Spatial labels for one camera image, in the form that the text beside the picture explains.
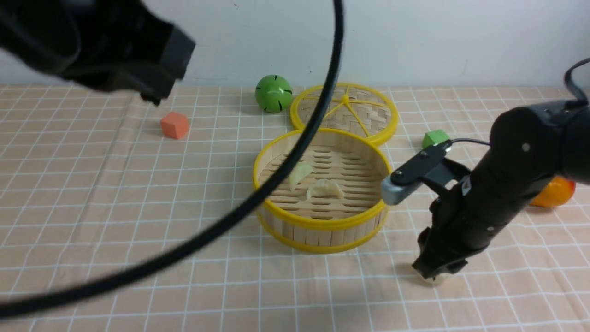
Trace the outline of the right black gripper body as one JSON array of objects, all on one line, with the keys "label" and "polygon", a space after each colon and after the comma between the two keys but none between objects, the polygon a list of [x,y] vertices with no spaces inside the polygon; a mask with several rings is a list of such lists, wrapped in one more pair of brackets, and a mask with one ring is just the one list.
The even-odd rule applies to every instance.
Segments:
[{"label": "right black gripper body", "polygon": [[552,178],[552,173],[518,173],[505,162],[484,157],[470,176],[431,205],[432,225],[419,235],[413,269],[426,278],[459,272]]}]

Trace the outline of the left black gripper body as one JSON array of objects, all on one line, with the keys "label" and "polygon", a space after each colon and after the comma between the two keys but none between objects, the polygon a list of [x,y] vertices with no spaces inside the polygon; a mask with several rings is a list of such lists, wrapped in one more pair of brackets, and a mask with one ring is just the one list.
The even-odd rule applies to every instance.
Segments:
[{"label": "left black gripper body", "polygon": [[30,69],[159,105],[185,77],[196,42],[141,0],[3,0],[1,48]]}]

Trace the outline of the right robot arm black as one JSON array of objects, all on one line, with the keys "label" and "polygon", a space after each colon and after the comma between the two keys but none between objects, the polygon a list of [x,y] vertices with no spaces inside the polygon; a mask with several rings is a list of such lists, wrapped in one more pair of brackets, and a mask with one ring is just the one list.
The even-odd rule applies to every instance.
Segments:
[{"label": "right robot arm black", "polygon": [[490,147],[452,189],[436,178],[448,166],[433,153],[415,157],[419,179],[438,195],[432,225],[419,236],[413,269],[424,279],[455,274],[480,254],[555,176],[589,183],[589,108],[563,102],[517,107],[502,113],[490,131]]}]

